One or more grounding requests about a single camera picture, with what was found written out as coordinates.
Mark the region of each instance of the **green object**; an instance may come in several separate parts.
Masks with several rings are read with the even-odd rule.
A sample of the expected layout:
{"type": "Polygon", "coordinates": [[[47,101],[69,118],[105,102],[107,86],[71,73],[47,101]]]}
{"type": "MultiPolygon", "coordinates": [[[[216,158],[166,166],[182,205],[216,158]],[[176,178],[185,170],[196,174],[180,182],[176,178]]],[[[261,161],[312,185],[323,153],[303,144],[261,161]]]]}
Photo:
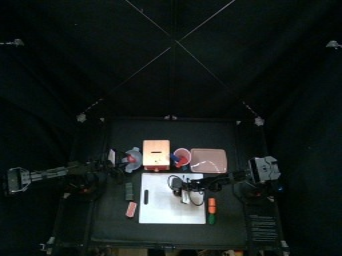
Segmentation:
{"type": "Polygon", "coordinates": [[[216,214],[210,214],[209,215],[209,224],[216,224],[216,221],[217,221],[217,216],[216,216],[216,214]]]}

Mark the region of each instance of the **red object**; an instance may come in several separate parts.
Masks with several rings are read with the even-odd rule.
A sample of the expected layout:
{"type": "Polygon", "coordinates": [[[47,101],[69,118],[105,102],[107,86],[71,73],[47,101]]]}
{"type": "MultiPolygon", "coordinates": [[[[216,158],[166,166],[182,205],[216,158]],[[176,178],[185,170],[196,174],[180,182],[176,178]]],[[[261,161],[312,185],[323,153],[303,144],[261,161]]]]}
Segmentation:
{"type": "Polygon", "coordinates": [[[209,198],[209,213],[210,214],[217,213],[217,200],[214,197],[209,198]]]}
{"type": "Polygon", "coordinates": [[[186,163],[188,163],[188,159],[184,156],[181,156],[180,162],[177,163],[177,168],[181,168],[186,163]]]}
{"type": "Polygon", "coordinates": [[[128,216],[129,218],[133,218],[133,217],[134,217],[136,209],[137,209],[137,203],[136,203],[136,202],[130,202],[129,208],[128,208],[128,212],[126,212],[126,216],[128,216]]]}
{"type": "Polygon", "coordinates": [[[137,162],[137,159],[132,155],[128,156],[128,160],[129,160],[130,163],[137,162]]]}

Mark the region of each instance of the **marker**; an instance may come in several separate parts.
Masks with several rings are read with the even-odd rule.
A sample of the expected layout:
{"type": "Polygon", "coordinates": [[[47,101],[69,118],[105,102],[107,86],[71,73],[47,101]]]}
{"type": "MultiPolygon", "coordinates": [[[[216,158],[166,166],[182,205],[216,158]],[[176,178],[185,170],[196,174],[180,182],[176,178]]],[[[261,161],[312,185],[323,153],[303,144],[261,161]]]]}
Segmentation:
{"type": "Polygon", "coordinates": [[[217,200],[214,197],[209,198],[209,224],[216,224],[217,221],[217,200]]]}

